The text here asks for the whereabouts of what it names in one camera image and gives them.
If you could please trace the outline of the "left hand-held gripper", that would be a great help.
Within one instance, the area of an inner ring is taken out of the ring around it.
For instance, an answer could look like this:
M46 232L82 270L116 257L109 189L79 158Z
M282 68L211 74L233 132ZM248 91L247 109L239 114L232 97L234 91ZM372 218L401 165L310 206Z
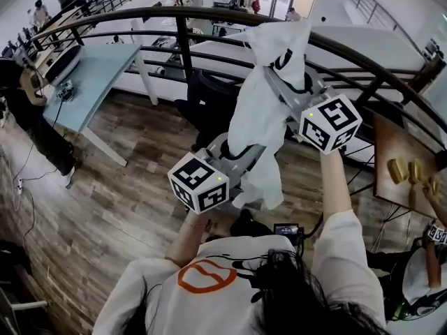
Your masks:
M251 171L265 149L253 144L234 156L229 150L228 134L222 133L209 146L187 153L168 172L173 193L196 214L233 201L242 192L242 177Z

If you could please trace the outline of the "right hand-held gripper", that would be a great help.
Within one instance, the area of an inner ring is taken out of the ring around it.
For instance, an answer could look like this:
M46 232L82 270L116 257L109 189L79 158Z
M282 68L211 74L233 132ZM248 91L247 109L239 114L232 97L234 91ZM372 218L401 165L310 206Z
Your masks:
M344 94L324 85L315 70L305 71L305 90L292 89L271 67L263 68L264 78L275 96L289 106L287 126L294 135L321 152L346 145L358 131L362 117Z

